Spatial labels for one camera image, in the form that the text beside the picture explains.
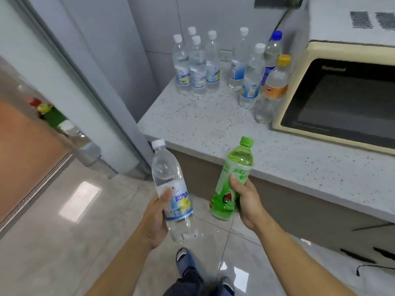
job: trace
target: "left hand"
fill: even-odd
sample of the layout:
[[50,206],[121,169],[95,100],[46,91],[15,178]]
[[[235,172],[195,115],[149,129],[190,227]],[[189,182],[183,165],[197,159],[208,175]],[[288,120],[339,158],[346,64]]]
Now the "left hand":
[[163,210],[170,203],[173,190],[166,188],[159,198],[155,195],[148,204],[143,219],[141,220],[136,232],[148,243],[152,249],[157,248],[167,236],[167,224]]

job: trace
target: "tiled floor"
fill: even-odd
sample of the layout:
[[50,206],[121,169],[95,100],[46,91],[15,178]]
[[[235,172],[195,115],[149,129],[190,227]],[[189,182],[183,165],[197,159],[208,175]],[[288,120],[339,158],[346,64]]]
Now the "tiled floor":
[[[101,189],[77,222],[59,215],[82,182]],[[152,182],[106,177],[74,161],[0,240],[2,295],[84,295],[137,227],[155,194]],[[236,295],[285,295],[256,235],[235,215],[224,222],[193,197],[199,236],[185,243],[199,259],[207,283],[234,280]],[[395,277],[365,269],[361,262],[295,238],[304,249],[358,296],[393,295]],[[174,264],[181,247],[167,237],[149,256],[135,296],[162,295],[179,277]]]

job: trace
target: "speckled countertop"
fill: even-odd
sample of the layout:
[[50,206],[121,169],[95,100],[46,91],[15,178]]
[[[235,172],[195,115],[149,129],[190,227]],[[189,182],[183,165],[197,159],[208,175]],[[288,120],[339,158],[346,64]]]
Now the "speckled countertop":
[[197,100],[172,80],[138,126],[149,141],[217,164],[250,137],[251,175],[395,223],[395,157],[270,130],[237,96],[221,79],[218,94]]

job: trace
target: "microwave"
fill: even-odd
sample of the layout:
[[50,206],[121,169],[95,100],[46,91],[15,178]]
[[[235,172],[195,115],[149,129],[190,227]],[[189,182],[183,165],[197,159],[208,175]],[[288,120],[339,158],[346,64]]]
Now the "microwave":
[[308,0],[272,127],[395,154],[395,0]]

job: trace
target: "orange bottle label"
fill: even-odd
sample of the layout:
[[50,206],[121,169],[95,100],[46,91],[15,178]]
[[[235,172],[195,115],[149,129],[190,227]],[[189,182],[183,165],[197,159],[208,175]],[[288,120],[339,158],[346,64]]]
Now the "orange bottle label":
[[271,87],[271,86],[265,84],[265,87],[264,87],[265,98],[280,99],[287,91],[287,88],[288,88],[288,85],[285,85],[282,88],[274,88],[274,87]]

